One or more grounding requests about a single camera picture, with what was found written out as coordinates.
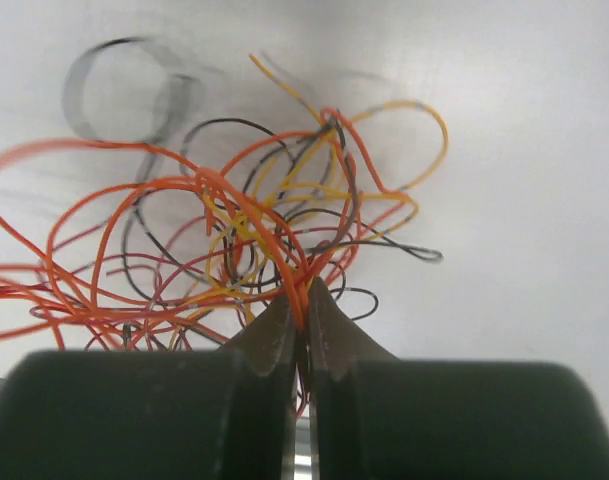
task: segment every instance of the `white surface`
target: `white surface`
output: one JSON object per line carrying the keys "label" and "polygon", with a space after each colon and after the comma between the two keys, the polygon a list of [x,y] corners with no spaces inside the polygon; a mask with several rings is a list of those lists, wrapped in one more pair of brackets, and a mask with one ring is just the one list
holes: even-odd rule
{"label": "white surface", "polygon": [[[207,87],[195,119],[313,126],[246,59],[261,49],[318,105],[350,113],[408,96],[435,106],[451,153],[416,190],[422,211],[396,238],[439,248],[445,261],[364,249],[349,277],[382,306],[362,326],[404,357],[564,363],[588,382],[609,423],[609,0],[0,0],[0,149],[67,134],[59,98],[69,64],[97,42],[147,33],[194,52]],[[141,121],[147,88],[159,81],[129,72],[131,89],[104,92],[115,95],[100,110],[120,133]],[[437,141],[414,113],[361,130],[393,185],[419,171]],[[200,161],[221,164],[235,147],[205,147]],[[98,155],[50,158],[0,175],[0,209],[41,241],[68,202],[131,178],[137,166],[101,160],[107,172]],[[68,255],[72,264],[86,259]],[[0,231],[0,261],[30,259]],[[0,308],[0,325],[25,310]],[[71,335],[73,344],[86,338]],[[0,375],[51,344],[48,335],[0,344]]]}

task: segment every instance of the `wire bundle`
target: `wire bundle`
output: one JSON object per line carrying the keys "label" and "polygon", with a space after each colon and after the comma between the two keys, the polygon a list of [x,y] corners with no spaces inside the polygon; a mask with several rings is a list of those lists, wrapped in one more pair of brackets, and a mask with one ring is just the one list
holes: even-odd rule
{"label": "wire bundle", "polygon": [[[164,114],[149,135],[135,142],[120,143],[100,138],[83,112],[82,92],[95,58],[105,50],[133,44],[146,51],[167,72],[163,103]],[[108,186],[79,199],[55,222],[46,244],[38,247],[0,215],[0,226],[20,241],[37,257],[36,264],[0,265],[0,300],[22,300],[32,304],[30,313],[36,323],[0,332],[0,340],[12,339],[41,330],[50,330],[60,349],[65,348],[64,326],[87,329],[90,340],[86,348],[126,350],[181,350],[191,349],[188,333],[206,337],[218,344],[227,337],[205,326],[202,320],[216,309],[232,309],[243,328],[254,317],[251,307],[267,304],[276,295],[286,293],[294,321],[300,331],[306,328],[307,290],[311,280],[323,275],[328,285],[341,280],[333,293],[339,299],[345,292],[369,295],[373,309],[356,317],[364,318],[377,309],[379,301],[372,292],[348,287],[346,270],[354,262],[360,246],[392,247],[420,260],[439,262],[440,252],[404,245],[389,238],[418,212],[417,202],[409,191],[428,178],[440,165],[448,148],[446,125],[431,107],[417,101],[400,100],[372,107],[351,118],[335,108],[317,112],[301,96],[269,72],[251,56],[255,65],[277,85],[300,102],[314,117],[314,130],[274,133],[268,128],[242,118],[216,118],[202,122],[184,137],[178,153],[168,150],[171,136],[185,124],[190,111],[191,88],[199,80],[183,71],[182,62],[168,47],[148,37],[113,40],[85,52],[71,67],[63,95],[65,116],[81,138],[41,140],[14,147],[0,153],[0,170],[31,159],[37,155],[61,151],[98,150],[136,151],[144,156],[135,180],[131,183]],[[438,124],[443,143],[429,167],[417,178],[396,188],[385,186],[375,168],[356,124],[381,112],[410,108],[429,114]],[[205,127],[237,123],[266,134],[238,154],[219,171],[199,166],[187,157],[189,148]],[[351,139],[359,153],[356,159],[348,148]],[[298,174],[319,151],[328,150],[328,161],[318,182],[298,180]],[[229,172],[257,152],[267,153],[251,170],[241,189],[227,178]],[[260,187],[280,159],[286,159],[288,173],[273,191],[259,198]],[[158,176],[160,162],[177,164],[175,175]],[[358,169],[365,168],[373,179],[376,192],[364,192],[357,186]],[[203,207],[199,216],[190,219],[167,242],[161,242],[151,231],[143,213],[143,204],[160,192],[182,191],[193,194]],[[126,195],[106,221],[91,226],[69,238],[62,239],[63,226],[77,212],[99,199],[122,193]],[[362,206],[366,202],[393,202],[375,219],[366,220]],[[340,208],[331,208],[339,203]],[[383,227],[394,215],[404,212],[402,220]],[[315,218],[323,225],[306,227],[304,222]],[[121,251],[109,253],[108,244],[116,229],[123,224]],[[150,255],[129,250],[135,225],[138,225],[157,254]],[[178,239],[190,229],[202,229],[210,239],[205,255],[181,262],[173,254]],[[330,239],[307,245],[310,233],[326,232]],[[95,258],[77,269],[58,264],[57,256],[81,239],[101,234]],[[120,267],[109,265],[120,263]],[[172,272],[165,274],[165,269]],[[151,273],[151,286],[146,290],[133,279],[133,272]],[[90,279],[83,274],[90,273]],[[20,275],[34,275],[34,282],[14,279]],[[133,289],[132,296],[124,296],[103,288],[105,276],[124,275]],[[169,285],[179,276],[190,277],[192,286],[184,295],[168,293]]]}

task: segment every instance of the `tangled wire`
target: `tangled wire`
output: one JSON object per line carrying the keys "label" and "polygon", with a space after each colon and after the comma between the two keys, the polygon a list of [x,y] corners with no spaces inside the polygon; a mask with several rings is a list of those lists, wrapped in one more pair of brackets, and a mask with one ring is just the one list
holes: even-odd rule
{"label": "tangled wire", "polygon": [[[153,131],[136,141],[119,143],[97,134],[86,119],[82,99],[86,79],[97,57],[125,44],[141,48],[162,66],[166,84],[164,95],[158,99],[158,103],[164,104],[164,113]],[[108,186],[75,202],[55,222],[46,244],[41,247],[31,243],[0,215],[0,226],[37,257],[35,264],[0,264],[0,300],[30,302],[30,313],[37,320],[29,326],[1,331],[0,340],[50,330],[57,346],[64,349],[62,327],[77,326],[90,334],[87,349],[190,350],[189,333],[217,344],[228,340],[202,322],[216,309],[234,310],[244,328],[255,318],[251,306],[266,305],[282,293],[288,295],[297,328],[302,331],[306,327],[307,289],[317,275],[322,275],[329,286],[336,280],[341,282],[331,290],[336,299],[349,291],[372,298],[373,308],[354,320],[375,312],[379,300],[373,292],[347,286],[346,271],[361,246],[391,247],[425,262],[442,260],[442,254],[436,250],[400,244],[389,237],[418,212],[418,204],[408,192],[426,180],[446,155],[448,134],[439,114],[428,105],[411,100],[378,105],[350,118],[336,108],[326,107],[317,112],[257,58],[251,56],[251,60],[310,112],[318,124],[316,130],[276,133],[243,118],[215,118],[190,129],[180,151],[175,153],[165,146],[185,125],[193,100],[191,91],[199,83],[186,73],[178,55],[152,38],[131,37],[98,45],[74,62],[65,82],[62,105],[69,125],[80,138],[39,140],[11,148],[0,153],[0,170],[58,151],[100,150],[109,154],[135,151],[141,152],[144,159],[133,182]],[[356,124],[381,112],[402,108],[419,110],[432,117],[441,130],[443,142],[423,173],[401,186],[388,188],[382,183]],[[258,130],[266,134],[266,138],[244,148],[219,171],[188,159],[189,148],[204,128],[227,123]],[[359,162],[347,146],[349,138],[357,146]],[[320,151],[325,152],[322,149],[328,149],[328,161],[319,181],[298,180],[298,174],[311,158]],[[265,150],[241,189],[233,186],[227,179],[229,172],[251,154]],[[164,159],[177,164],[177,174],[158,175]],[[270,194],[259,198],[260,187],[280,159],[288,164],[286,176]],[[358,189],[356,175],[362,165],[373,179],[376,192]],[[166,242],[159,240],[149,228],[143,210],[149,198],[164,191],[189,192],[203,206],[199,216],[190,219]],[[60,238],[62,227],[77,212],[104,196],[119,192],[126,197],[104,222],[70,238]],[[365,220],[362,206],[366,202],[382,201],[394,204],[375,219]],[[331,208],[332,204],[339,204],[340,208]],[[401,213],[404,213],[402,220],[382,226],[387,219]],[[312,218],[322,220],[323,225],[318,222],[318,226],[305,227],[303,224]],[[121,223],[120,234],[115,230]],[[142,229],[157,254],[131,251],[129,239],[136,226]],[[174,254],[174,246],[191,229],[201,229],[210,239],[209,251],[183,262]],[[92,261],[72,270],[58,264],[58,252],[94,233],[101,234],[101,240]],[[311,233],[322,233],[329,239],[306,245],[305,237]],[[109,238],[117,234],[121,235],[121,251],[109,253]],[[107,270],[107,265],[116,263],[120,266]],[[151,273],[149,287],[135,282],[136,270]],[[89,272],[90,279],[83,279],[82,274]],[[26,283],[13,279],[26,274],[34,275],[36,280]],[[117,274],[124,275],[133,290],[132,296],[100,285],[103,275]],[[180,276],[190,278],[192,286],[181,296],[169,294],[169,285]]]}

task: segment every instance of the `white background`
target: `white background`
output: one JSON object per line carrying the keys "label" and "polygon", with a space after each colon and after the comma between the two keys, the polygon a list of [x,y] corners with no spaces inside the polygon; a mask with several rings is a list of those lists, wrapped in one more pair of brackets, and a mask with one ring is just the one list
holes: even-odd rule
{"label": "white background", "polygon": [[[204,84],[195,121],[237,114],[279,130],[314,127],[246,58],[261,51],[317,106],[355,113],[411,97],[436,107],[452,148],[415,190],[421,213],[396,238],[439,248],[445,261],[364,248],[350,283],[375,291],[382,305],[363,328],[401,357],[569,365],[609,423],[609,0],[0,0],[0,149],[69,135],[60,95],[71,62],[98,42],[141,34],[192,57]],[[108,77],[88,93],[97,124],[123,138],[143,131],[162,81],[154,66],[127,57],[113,77],[106,66]],[[391,186],[421,171],[437,148],[436,127],[417,113],[361,131]],[[193,159],[222,165],[261,138],[223,132],[205,137]],[[130,180],[138,161],[76,153],[20,164],[0,174],[0,211],[43,245],[67,205]],[[172,232],[184,205],[169,199],[150,215]],[[84,263],[92,248],[73,248],[63,261]],[[33,260],[0,229],[0,261]],[[357,313],[368,300],[347,297],[341,306]],[[0,330],[27,322],[26,310],[0,303]],[[67,331],[72,346],[87,338]],[[47,334],[0,343],[0,376],[52,345]]]}

